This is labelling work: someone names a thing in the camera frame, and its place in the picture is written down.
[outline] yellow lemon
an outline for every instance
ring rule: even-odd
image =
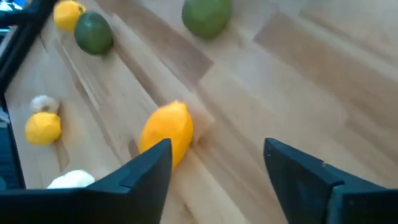
[[[58,29],[73,32],[77,20],[85,13],[86,8],[75,1],[60,1],[54,7],[54,23]]]
[[[193,121],[184,103],[174,101],[160,107],[146,122],[141,134],[139,152],[143,153],[163,139],[171,139],[173,169],[181,162],[191,143]]]
[[[25,135],[31,144],[38,146],[51,144],[61,135],[61,118],[55,113],[33,114],[26,123]]]

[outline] garlic bulb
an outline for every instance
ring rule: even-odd
[[[49,112],[58,113],[60,102],[46,95],[36,96],[30,102],[30,109],[33,113]]]
[[[87,187],[95,182],[95,178],[84,170],[73,170],[62,175],[47,187],[47,189],[65,189],[75,187]]]

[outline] green lime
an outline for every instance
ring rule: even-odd
[[[75,40],[79,47],[88,54],[106,54],[113,45],[111,26],[97,12],[88,11],[77,21]]]
[[[231,19],[231,0],[186,0],[182,21],[193,34],[214,38]]]

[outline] wooden table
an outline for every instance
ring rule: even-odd
[[[112,172],[174,99],[188,104],[195,139],[162,223],[285,223],[265,137],[398,187],[398,2],[233,1],[227,30],[204,42],[182,24],[183,0],[82,0],[114,31],[106,57],[83,53],[49,20],[6,93],[27,187],[74,169]],[[41,94],[62,102],[63,134],[49,147],[24,137]]]

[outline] citrus fruit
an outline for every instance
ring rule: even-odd
[[[25,136],[29,143],[45,146],[61,135],[61,118],[55,113],[39,112],[27,121]]]
[[[174,101],[150,116],[142,130],[139,152],[145,152],[163,139],[171,139],[174,169],[184,157],[192,136],[193,121],[187,106]]]
[[[73,32],[79,17],[86,11],[86,8],[75,1],[60,1],[54,7],[54,23],[61,30]]]
[[[214,38],[231,18],[231,0],[186,0],[182,21],[193,34],[204,39]]]
[[[88,11],[77,21],[75,40],[79,47],[88,54],[106,54],[113,45],[111,26],[97,12]]]

